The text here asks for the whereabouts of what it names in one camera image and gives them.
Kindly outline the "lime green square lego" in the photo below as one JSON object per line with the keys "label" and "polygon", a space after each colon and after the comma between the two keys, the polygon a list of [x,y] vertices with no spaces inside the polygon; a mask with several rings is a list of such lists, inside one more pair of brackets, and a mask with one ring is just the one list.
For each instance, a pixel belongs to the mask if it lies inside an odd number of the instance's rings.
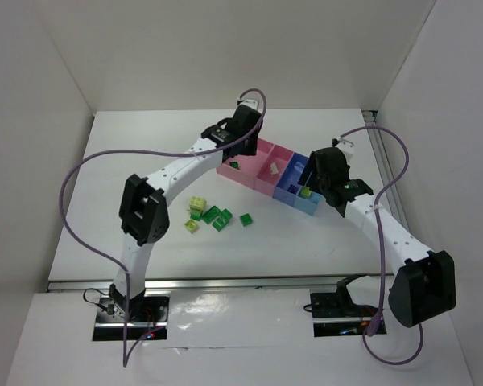
{"label": "lime green square lego", "polygon": [[303,199],[310,199],[312,197],[312,190],[307,186],[301,187],[299,196]]}

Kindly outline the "dark blue lego brick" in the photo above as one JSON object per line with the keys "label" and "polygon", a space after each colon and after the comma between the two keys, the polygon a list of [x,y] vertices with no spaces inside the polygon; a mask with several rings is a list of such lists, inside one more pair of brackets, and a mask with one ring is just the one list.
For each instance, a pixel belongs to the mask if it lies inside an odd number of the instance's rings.
{"label": "dark blue lego brick", "polygon": [[296,186],[296,185],[293,185],[291,184],[288,188],[287,188],[287,192],[293,194],[293,195],[297,195],[298,192],[299,192],[299,186]]}

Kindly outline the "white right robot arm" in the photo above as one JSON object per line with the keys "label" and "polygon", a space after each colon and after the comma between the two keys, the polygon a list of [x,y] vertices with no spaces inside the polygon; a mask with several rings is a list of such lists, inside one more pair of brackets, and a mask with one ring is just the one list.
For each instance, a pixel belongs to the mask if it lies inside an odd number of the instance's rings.
{"label": "white right robot arm", "polygon": [[413,327],[456,306],[455,265],[445,251],[434,252],[416,240],[361,179],[349,177],[345,153],[337,147],[313,151],[301,183],[359,228],[385,254],[394,282],[390,310],[404,327]]}

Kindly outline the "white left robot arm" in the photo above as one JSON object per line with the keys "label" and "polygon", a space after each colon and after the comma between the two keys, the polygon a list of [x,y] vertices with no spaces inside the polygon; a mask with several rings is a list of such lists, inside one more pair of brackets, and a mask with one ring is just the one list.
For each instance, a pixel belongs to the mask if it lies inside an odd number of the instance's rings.
{"label": "white left robot arm", "polygon": [[119,210],[124,233],[121,263],[109,296],[129,318],[141,309],[152,249],[170,226],[168,207],[184,189],[206,172],[238,155],[254,156],[262,114],[255,100],[239,101],[231,118],[208,127],[189,148],[164,168],[125,183]]}

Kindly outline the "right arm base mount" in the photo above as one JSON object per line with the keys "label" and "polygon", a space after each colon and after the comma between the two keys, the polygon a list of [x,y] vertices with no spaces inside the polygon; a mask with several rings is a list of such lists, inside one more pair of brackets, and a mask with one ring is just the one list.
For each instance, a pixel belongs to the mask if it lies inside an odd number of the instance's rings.
{"label": "right arm base mount", "polygon": [[303,306],[313,319],[313,334],[319,337],[362,335],[378,308],[357,305],[349,295],[348,285],[360,278],[355,274],[339,280],[331,292],[310,293],[310,302]]}

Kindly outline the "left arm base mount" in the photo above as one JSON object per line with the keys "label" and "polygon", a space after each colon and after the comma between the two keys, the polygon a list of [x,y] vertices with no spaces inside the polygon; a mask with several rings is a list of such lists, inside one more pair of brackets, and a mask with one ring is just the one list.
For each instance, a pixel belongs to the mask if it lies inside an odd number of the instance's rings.
{"label": "left arm base mount", "polygon": [[[83,300],[96,308],[92,341],[122,341],[124,312],[103,290],[88,288]],[[167,320],[170,297],[167,294],[149,294],[140,306],[130,310],[127,323],[127,340],[146,341],[167,339]]]}

